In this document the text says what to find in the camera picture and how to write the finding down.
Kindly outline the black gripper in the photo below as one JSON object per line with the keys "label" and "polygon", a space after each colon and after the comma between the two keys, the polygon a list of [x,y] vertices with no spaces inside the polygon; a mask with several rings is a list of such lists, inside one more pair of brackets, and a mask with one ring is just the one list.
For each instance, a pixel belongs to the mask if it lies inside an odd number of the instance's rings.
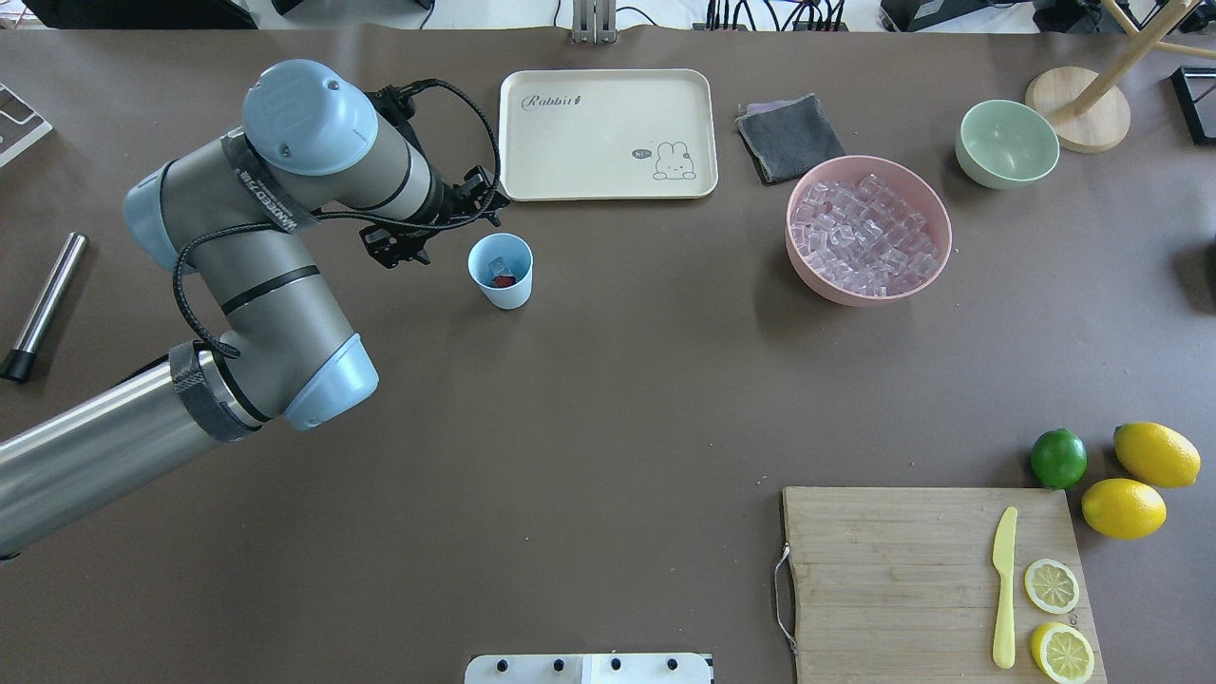
{"label": "black gripper", "polygon": [[503,164],[499,139],[496,139],[482,107],[454,85],[444,85],[443,90],[451,92],[462,103],[468,105],[478,120],[482,122],[492,152],[494,173],[486,172],[482,166],[475,166],[465,174],[465,181],[447,183],[438,170],[430,167],[411,122],[416,114],[413,95],[426,90],[430,90],[430,86],[387,85],[368,92],[370,103],[373,103],[376,112],[409,144],[409,152],[411,152],[409,174],[402,180],[398,198],[404,197],[410,181],[413,183],[413,187],[422,192],[416,207],[409,211],[409,215],[399,219],[390,219],[379,206],[359,212],[362,217],[368,218],[368,226],[359,232],[365,251],[368,252],[370,258],[390,269],[396,267],[400,260],[418,260],[418,263],[429,264],[430,258],[426,243],[443,231],[462,228],[478,219],[491,222],[495,228],[499,228],[501,225],[499,212],[511,203],[511,200],[506,198],[503,192],[499,190],[501,164]]}

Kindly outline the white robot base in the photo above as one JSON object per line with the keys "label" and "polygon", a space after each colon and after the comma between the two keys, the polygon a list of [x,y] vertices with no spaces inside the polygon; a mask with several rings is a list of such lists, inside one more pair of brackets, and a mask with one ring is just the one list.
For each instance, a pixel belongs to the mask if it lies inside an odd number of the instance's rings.
{"label": "white robot base", "polygon": [[713,683],[713,656],[674,654],[482,655],[465,683]]}

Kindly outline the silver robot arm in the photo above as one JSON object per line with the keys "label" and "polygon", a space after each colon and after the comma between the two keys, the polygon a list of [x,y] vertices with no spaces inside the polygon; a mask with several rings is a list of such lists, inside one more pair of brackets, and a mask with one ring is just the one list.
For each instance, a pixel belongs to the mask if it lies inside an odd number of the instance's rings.
{"label": "silver robot arm", "polygon": [[308,431],[377,389],[378,372],[302,235],[364,222],[382,267],[510,203],[500,167],[446,183],[411,128],[426,79],[366,92],[292,58],[249,86],[240,125],[137,183],[134,241],[171,277],[195,338],[122,385],[2,444],[2,559],[274,419]]}

